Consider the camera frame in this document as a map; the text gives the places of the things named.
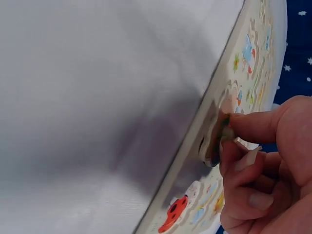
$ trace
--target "blue bird illustration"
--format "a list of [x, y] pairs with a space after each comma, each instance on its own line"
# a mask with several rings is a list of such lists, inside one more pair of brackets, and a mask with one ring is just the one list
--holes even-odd
[[249, 35], [246, 35], [246, 45], [243, 49], [243, 57], [245, 62], [248, 64], [248, 73], [251, 74], [253, 71], [249, 64], [252, 60], [252, 57], [255, 58], [255, 49], [253, 49]]

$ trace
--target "finger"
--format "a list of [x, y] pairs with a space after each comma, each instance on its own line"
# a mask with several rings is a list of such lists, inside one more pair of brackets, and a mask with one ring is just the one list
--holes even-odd
[[[236, 142], [238, 148], [240, 149], [242, 154], [247, 154], [250, 150], [247, 149], [243, 144], [240, 142]], [[265, 161], [264, 161], [264, 168], [262, 174], [272, 178], [272, 179], [278, 179], [279, 178], [279, 172], [280, 171], [280, 165], [282, 162], [282, 158], [279, 155], [278, 152], [258, 152], [259, 154], [263, 154]]]
[[241, 153], [237, 144], [233, 141], [224, 141], [221, 143], [222, 152], [221, 152], [221, 164], [220, 164], [220, 173], [222, 176], [226, 174], [228, 169], [234, 162], [240, 160], [244, 154]]
[[262, 174], [272, 179], [279, 179], [279, 168], [281, 162], [282, 158], [278, 152], [267, 153], [265, 155]]
[[221, 222], [226, 229], [240, 225], [242, 220], [266, 216], [273, 204], [273, 197], [247, 187], [236, 187], [225, 199]]
[[293, 97], [279, 108], [270, 112], [251, 113], [249, 115], [233, 114], [230, 125], [235, 134], [245, 141], [252, 143], [274, 143], [280, 118], [294, 102], [308, 97]]
[[241, 160], [232, 164], [223, 177], [225, 196], [235, 187], [256, 181], [262, 173], [263, 165], [264, 157], [258, 153], [258, 149], [250, 151]]
[[253, 183], [252, 188], [265, 194], [271, 194], [273, 192], [275, 184], [276, 184], [275, 180], [265, 175], [261, 175]]

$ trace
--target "cartoon illustration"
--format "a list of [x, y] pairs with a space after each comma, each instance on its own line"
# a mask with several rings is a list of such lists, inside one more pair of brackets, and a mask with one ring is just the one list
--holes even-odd
[[218, 197], [217, 202], [214, 206], [214, 211], [211, 219], [213, 219], [218, 213], [222, 211], [224, 204], [224, 193], [222, 192], [221, 195]]
[[269, 26], [268, 28], [268, 34], [267, 34], [266, 43], [265, 43], [265, 49], [267, 51], [270, 50], [270, 43], [271, 43], [271, 26]]
[[252, 59], [255, 59], [255, 49], [252, 46], [251, 43], [251, 38], [247, 34], [246, 35], [246, 45], [243, 48], [243, 63], [244, 63], [244, 68], [243, 71], [245, 70], [245, 66], [248, 65], [248, 73], [252, 74], [253, 73], [253, 68], [252, 68]]
[[209, 185], [207, 190], [206, 190], [206, 195], [205, 195], [205, 199], [204, 201], [200, 204], [200, 206], [198, 207], [191, 223], [192, 224], [196, 224], [198, 223], [205, 215], [206, 213], [206, 209], [208, 204], [211, 202], [211, 200], [213, 199], [217, 188], [218, 188], [218, 181], [216, 181], [212, 186]]
[[238, 70], [238, 64], [239, 64], [239, 54], [236, 54], [235, 60], [234, 60], [234, 67], [233, 67], [234, 73]]
[[252, 90], [252, 93], [251, 93], [251, 98], [250, 98], [251, 112], [254, 111], [255, 105], [257, 103], [259, 103], [259, 102], [256, 101], [258, 96], [259, 96], [259, 94], [257, 94], [257, 90], [258, 90], [258, 86], [260, 84], [260, 80], [261, 80], [261, 77], [262, 77], [262, 72], [263, 72], [263, 69], [264, 69], [264, 65], [265, 65], [265, 58], [262, 57], [262, 62], [261, 62], [261, 66], [260, 66], [260, 69], [259, 69], [259, 73], [257, 74], [257, 78], [254, 81], [253, 90]]
[[250, 98], [250, 88], [247, 91], [247, 95], [246, 95], [246, 101], [248, 101], [248, 99]]
[[237, 96], [237, 104], [238, 106], [240, 106], [241, 102], [242, 102], [242, 98], [243, 98], [243, 91], [239, 90], [238, 96]]
[[176, 200], [167, 211], [167, 219], [165, 223], [158, 229], [158, 233], [164, 233], [168, 231], [180, 218], [187, 204], [187, 195], [185, 195], [182, 199]]
[[245, 35], [245, 46], [243, 47], [243, 72], [247, 66], [247, 79], [253, 79], [258, 62], [259, 62], [259, 46], [258, 33], [255, 31], [255, 20], [251, 19], [248, 33]]

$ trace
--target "fingernail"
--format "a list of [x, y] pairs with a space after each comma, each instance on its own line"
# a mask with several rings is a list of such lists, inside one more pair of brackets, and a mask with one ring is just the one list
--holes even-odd
[[255, 159], [257, 158], [257, 154], [262, 147], [259, 146], [254, 150], [250, 150], [240, 161], [238, 161], [235, 165], [235, 170], [237, 172], [243, 171], [245, 168], [253, 165], [255, 163]]
[[222, 155], [222, 153], [223, 153], [223, 144], [224, 144], [224, 142], [226, 141], [226, 137], [221, 137], [221, 140], [220, 140], [220, 145], [219, 145], [219, 153], [220, 153], [220, 155]]
[[249, 198], [249, 205], [259, 210], [266, 210], [273, 204], [274, 198], [271, 195], [256, 192]]

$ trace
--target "blue fabric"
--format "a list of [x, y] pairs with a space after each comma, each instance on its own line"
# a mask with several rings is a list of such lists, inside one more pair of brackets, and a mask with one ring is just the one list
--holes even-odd
[[[282, 104], [296, 95], [312, 96], [312, 0], [287, 0], [288, 33], [284, 68], [274, 98]], [[277, 151], [276, 144], [262, 145]], [[222, 227], [217, 234], [223, 234]]]

